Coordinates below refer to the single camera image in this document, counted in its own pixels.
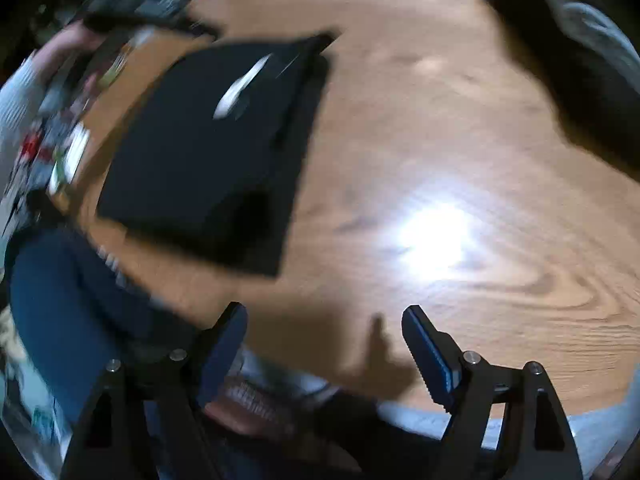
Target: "person's arm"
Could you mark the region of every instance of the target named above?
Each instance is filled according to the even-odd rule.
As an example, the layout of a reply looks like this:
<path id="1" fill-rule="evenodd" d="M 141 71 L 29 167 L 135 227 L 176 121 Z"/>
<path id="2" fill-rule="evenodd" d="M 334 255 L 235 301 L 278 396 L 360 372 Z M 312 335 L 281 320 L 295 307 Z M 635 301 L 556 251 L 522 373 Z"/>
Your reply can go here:
<path id="1" fill-rule="evenodd" d="M 38 113 L 46 84 L 65 60 L 95 50 L 103 40 L 75 22 L 27 59 L 0 89 L 0 193 L 9 179 L 26 130 Z"/>

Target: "wooden table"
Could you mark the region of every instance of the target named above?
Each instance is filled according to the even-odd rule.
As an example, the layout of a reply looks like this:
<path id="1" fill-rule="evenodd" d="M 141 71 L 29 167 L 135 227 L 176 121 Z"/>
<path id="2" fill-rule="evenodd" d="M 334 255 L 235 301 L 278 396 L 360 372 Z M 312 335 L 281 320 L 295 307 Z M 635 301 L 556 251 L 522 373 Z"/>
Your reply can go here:
<path id="1" fill-rule="evenodd" d="M 619 402 L 638 360 L 640 187 L 567 141 L 483 0 L 195 0 L 226 38 L 337 27 L 277 280 L 126 237 L 95 217 L 134 104 L 205 42 L 136 51 L 86 116 L 81 224 L 178 312 L 250 312 L 264 357 L 436 409 L 400 330 L 421 304 L 494 364 L 542 362 L 568 413 Z"/>

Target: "bright light spot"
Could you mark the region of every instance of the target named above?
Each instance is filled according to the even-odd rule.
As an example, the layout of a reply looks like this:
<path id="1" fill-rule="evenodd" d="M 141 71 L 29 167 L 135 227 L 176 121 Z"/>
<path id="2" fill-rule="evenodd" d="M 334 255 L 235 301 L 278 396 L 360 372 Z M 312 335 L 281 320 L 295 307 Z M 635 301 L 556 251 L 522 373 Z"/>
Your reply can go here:
<path id="1" fill-rule="evenodd" d="M 467 238 L 466 215 L 451 204 L 424 209 L 400 230 L 399 243 L 407 249 L 403 259 L 412 272 L 428 279 L 445 277 L 447 269 L 463 258 Z"/>

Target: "white sleeve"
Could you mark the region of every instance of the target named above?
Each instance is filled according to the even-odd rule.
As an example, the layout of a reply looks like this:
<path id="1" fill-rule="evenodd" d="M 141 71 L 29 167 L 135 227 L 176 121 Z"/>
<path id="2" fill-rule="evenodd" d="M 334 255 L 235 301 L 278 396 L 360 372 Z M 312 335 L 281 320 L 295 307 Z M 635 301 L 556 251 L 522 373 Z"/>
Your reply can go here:
<path id="1" fill-rule="evenodd" d="M 44 96 L 44 85 L 33 71 L 31 58 L 0 89 L 0 196 L 27 128 L 36 117 Z"/>

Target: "screw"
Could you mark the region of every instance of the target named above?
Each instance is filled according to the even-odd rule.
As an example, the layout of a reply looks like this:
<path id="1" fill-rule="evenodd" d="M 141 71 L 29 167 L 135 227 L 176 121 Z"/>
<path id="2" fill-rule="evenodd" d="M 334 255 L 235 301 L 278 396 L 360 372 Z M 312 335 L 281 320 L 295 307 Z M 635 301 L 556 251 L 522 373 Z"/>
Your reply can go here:
<path id="1" fill-rule="evenodd" d="M 187 351 L 183 350 L 182 348 L 171 350 L 171 353 L 169 354 L 169 359 L 176 362 L 182 361 L 185 357 L 187 357 Z"/>
<path id="2" fill-rule="evenodd" d="M 529 372 L 534 375 L 540 375 L 543 371 L 542 365 L 535 361 L 531 361 L 530 363 L 528 363 L 527 367 L 529 367 Z"/>
<path id="3" fill-rule="evenodd" d="M 108 372 L 117 372 L 118 370 L 120 370 L 120 365 L 122 363 L 118 360 L 118 359 L 111 359 L 107 365 L 105 366 L 105 368 L 107 368 Z"/>
<path id="4" fill-rule="evenodd" d="M 462 354 L 462 357 L 470 365 L 477 365 L 480 361 L 482 361 L 482 356 L 478 352 L 474 352 L 473 350 L 467 350 Z"/>

